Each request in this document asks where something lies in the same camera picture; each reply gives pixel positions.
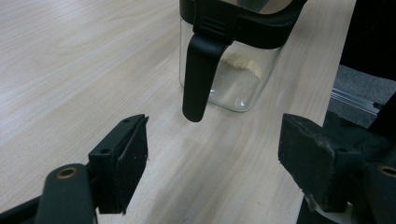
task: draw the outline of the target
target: floor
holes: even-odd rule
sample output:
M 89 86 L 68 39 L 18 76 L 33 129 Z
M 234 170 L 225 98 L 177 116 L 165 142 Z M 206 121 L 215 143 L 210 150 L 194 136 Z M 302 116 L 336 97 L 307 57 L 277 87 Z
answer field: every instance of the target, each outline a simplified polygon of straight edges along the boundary
M 333 87 L 383 105 L 396 92 L 396 81 L 373 77 L 340 65 Z M 328 110 L 365 128 L 375 119 L 375 115 L 333 98 L 329 102 Z

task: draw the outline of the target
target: light wood tabletop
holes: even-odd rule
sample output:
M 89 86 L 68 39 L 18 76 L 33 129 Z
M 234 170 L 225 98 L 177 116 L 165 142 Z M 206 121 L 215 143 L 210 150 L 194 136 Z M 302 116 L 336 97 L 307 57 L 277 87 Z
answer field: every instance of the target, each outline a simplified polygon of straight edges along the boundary
M 321 124 L 355 0 L 308 0 L 256 106 L 181 112 L 177 0 L 0 2 L 0 212 L 146 114 L 148 164 L 127 214 L 99 223 L 295 223 L 277 159 L 283 113 Z

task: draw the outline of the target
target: transparent glass container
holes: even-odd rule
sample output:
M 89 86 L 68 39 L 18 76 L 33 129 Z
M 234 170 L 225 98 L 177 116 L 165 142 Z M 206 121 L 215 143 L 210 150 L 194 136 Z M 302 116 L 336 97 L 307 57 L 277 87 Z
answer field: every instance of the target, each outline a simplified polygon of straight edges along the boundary
M 187 49 L 192 35 L 192 25 L 181 20 L 180 84 L 183 87 Z M 232 111 L 249 111 L 262 95 L 280 51 L 281 48 L 257 49 L 234 41 L 220 58 L 209 101 Z

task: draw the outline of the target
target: black lid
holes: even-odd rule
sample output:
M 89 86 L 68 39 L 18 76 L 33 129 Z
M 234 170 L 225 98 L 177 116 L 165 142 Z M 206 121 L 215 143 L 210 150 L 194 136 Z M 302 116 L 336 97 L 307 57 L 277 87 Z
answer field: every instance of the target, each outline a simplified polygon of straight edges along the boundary
M 181 18 L 193 31 L 226 43 L 236 40 L 259 49 L 282 47 L 289 38 L 306 0 L 293 0 L 273 14 L 260 14 L 220 0 L 179 0 Z

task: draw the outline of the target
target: wooden table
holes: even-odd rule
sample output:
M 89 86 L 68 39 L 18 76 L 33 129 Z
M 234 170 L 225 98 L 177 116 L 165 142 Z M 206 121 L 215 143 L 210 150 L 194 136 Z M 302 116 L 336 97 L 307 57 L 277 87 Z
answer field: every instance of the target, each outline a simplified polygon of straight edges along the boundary
M 181 113 L 177 0 L 0 3 L 0 212 L 144 113 L 149 160 L 127 215 L 100 223 L 293 223 L 302 193 L 279 164 L 283 113 L 322 123 L 354 0 L 309 0 L 247 113 Z

